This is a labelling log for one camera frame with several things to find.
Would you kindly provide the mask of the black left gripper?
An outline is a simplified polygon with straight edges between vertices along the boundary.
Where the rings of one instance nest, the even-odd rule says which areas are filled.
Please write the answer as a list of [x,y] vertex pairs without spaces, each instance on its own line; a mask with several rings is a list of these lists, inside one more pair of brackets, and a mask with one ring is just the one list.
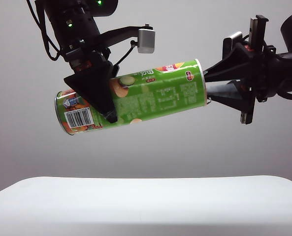
[[86,48],[75,45],[62,47],[62,56],[76,73],[64,82],[92,105],[109,123],[118,121],[109,80],[116,78],[119,65],[108,60],[108,47]]

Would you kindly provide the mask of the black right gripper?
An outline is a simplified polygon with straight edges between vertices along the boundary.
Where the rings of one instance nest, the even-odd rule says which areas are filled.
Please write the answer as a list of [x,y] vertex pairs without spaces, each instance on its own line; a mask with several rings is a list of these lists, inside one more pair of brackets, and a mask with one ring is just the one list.
[[264,46],[266,23],[269,20],[256,15],[250,20],[249,34],[242,37],[240,43],[248,51],[231,52],[226,58],[212,67],[205,69],[206,82],[228,81],[242,78],[249,67],[250,75],[242,81],[230,81],[225,84],[207,84],[207,97],[231,108],[241,111],[242,124],[251,124],[255,102],[266,102],[268,99],[267,55]]

